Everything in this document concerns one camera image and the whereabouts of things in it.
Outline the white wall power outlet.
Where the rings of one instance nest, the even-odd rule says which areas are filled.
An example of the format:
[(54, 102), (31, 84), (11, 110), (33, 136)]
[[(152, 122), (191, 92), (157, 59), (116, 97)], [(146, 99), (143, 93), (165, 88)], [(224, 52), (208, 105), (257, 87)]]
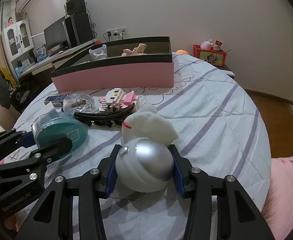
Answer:
[(126, 27), (115, 28), (115, 29), (108, 30), (106, 32), (108, 39), (110, 41), (123, 40), (125, 38), (126, 33), (127, 33)]

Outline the pink white block figure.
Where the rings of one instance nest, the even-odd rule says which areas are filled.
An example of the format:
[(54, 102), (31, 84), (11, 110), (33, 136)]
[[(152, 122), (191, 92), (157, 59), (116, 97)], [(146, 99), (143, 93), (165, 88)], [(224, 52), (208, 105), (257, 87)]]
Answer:
[(139, 98), (133, 91), (126, 93), (122, 88), (114, 88), (109, 90), (107, 94), (100, 98), (99, 111), (101, 113), (111, 113), (119, 111), (134, 104), (133, 110), (136, 111), (139, 108)]

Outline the pink plush in crate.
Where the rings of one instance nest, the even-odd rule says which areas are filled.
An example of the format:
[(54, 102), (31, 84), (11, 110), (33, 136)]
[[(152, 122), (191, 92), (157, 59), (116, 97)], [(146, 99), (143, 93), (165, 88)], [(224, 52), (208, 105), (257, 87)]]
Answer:
[(212, 47), (213, 47), (212, 40), (205, 41), (200, 45), (201, 50), (211, 50)]

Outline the black hair clip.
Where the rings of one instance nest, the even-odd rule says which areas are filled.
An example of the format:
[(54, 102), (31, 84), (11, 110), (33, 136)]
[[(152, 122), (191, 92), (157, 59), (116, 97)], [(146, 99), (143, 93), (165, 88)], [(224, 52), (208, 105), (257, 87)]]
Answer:
[(92, 125), (112, 127), (113, 124), (121, 125), (124, 120), (133, 113), (135, 104), (131, 104), (121, 110), (109, 113), (80, 113), (75, 112), (73, 117), (86, 124), (88, 127)]

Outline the black computer monitor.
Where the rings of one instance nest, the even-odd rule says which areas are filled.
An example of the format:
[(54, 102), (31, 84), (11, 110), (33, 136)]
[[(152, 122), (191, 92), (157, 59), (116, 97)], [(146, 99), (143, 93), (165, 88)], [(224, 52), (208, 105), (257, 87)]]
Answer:
[(68, 46), (65, 29), (63, 27), (64, 19), (65, 18), (62, 17), (44, 29), (46, 48), (48, 50), (53, 49), (56, 46), (61, 46), (62, 48)]

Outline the orange octopus plush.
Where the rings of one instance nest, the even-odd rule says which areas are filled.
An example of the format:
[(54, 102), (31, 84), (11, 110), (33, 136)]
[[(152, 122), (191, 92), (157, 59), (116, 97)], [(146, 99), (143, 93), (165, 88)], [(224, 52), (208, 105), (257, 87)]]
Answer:
[(180, 50), (177, 50), (176, 53), (178, 53), (178, 54), (184, 54), (184, 55), (189, 55), (189, 53), (187, 51), (181, 50), (181, 49)]

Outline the black computer tower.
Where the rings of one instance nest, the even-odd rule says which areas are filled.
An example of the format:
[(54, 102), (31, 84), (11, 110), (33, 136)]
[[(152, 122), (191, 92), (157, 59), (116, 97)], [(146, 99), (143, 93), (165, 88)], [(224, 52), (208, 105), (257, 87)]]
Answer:
[(70, 48), (93, 40), (88, 14), (73, 14), (63, 19), (67, 42)]

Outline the pink doll in box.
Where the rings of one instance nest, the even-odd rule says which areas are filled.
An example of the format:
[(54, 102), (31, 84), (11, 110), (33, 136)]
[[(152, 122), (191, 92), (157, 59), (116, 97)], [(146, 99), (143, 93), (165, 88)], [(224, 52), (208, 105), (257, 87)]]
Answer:
[(130, 49), (124, 49), (121, 56), (137, 56), (137, 55), (145, 55), (144, 51), (147, 45), (144, 43), (140, 43), (137, 47)]

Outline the teal round clear container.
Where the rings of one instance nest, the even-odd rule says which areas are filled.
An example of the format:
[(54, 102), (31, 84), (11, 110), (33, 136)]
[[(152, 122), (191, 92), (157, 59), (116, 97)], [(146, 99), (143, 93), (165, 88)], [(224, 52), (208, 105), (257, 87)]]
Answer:
[(72, 148), (60, 157), (70, 155), (79, 148), (87, 138), (87, 128), (73, 117), (60, 114), (57, 111), (40, 115), (32, 124), (34, 140), (38, 148), (47, 147), (59, 139), (68, 138), (72, 141)]

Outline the blue small carton box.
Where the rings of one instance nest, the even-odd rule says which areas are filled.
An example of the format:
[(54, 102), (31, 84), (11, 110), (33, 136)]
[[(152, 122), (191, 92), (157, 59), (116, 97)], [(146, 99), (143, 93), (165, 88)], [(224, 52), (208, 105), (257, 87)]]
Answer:
[(56, 95), (56, 96), (48, 96), (44, 100), (44, 104), (47, 105), (51, 103), (53, 106), (63, 106), (63, 101), (66, 95)]

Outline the red toy crate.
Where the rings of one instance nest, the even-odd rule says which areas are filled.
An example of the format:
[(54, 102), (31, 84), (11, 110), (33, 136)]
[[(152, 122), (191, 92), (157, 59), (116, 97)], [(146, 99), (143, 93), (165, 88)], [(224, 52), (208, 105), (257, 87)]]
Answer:
[(204, 50), (200, 48), (200, 45), (193, 45), (193, 57), (206, 61), (216, 67), (225, 66), (226, 55), (224, 51)]

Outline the black speaker box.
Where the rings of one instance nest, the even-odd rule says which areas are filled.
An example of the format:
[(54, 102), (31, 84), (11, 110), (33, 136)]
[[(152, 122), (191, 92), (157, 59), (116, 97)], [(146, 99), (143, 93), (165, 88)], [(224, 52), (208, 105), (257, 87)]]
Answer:
[(86, 13), (85, 0), (70, 0), (66, 2), (67, 15)]

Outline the silver white egg toy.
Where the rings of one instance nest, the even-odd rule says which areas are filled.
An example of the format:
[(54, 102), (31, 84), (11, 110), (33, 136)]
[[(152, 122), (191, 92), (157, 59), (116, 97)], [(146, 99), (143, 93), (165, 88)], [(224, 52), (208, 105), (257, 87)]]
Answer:
[(173, 156), (168, 148), (149, 138), (129, 141), (119, 150), (115, 169), (129, 189), (150, 193), (164, 189), (172, 176)]

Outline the white desk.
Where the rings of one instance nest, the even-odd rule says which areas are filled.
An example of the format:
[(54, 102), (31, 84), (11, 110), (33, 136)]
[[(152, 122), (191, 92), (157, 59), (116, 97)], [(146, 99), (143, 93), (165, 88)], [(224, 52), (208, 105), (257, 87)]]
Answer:
[(29, 73), (34, 72), (38, 68), (41, 68), (42, 66), (45, 66), (45, 65), (50, 64), (55, 61), (59, 61), (59, 59), (62, 59), (62, 58), (67, 57), (69, 55), (72, 55), (83, 48), (87, 48), (88, 46), (93, 46), (93, 45), (94, 45), (94, 41), (91, 40), (91, 41), (83, 43), (79, 46), (76, 46), (74, 48), (70, 48), (70, 49), (67, 49), (63, 52), (59, 52), (53, 56), (46, 57), (42, 61), (35, 63), (35, 64), (32, 64), (30, 67), (25, 68), (24, 70), (22, 70), (22, 72), (20, 74), (18, 74), (18, 75), (16, 74), (16, 79), (20, 79), (21, 77), (23, 77)]

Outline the pink and black storage box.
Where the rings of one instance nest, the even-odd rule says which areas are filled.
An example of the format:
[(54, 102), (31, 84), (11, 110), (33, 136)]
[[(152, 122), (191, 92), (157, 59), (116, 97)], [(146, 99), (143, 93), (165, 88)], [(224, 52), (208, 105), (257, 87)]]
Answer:
[[(146, 44), (145, 55), (121, 56)], [(107, 46), (107, 59), (92, 61), (89, 50)], [(84, 49), (51, 73), (58, 92), (103, 88), (173, 87), (174, 63), (168, 36), (136, 37)]]

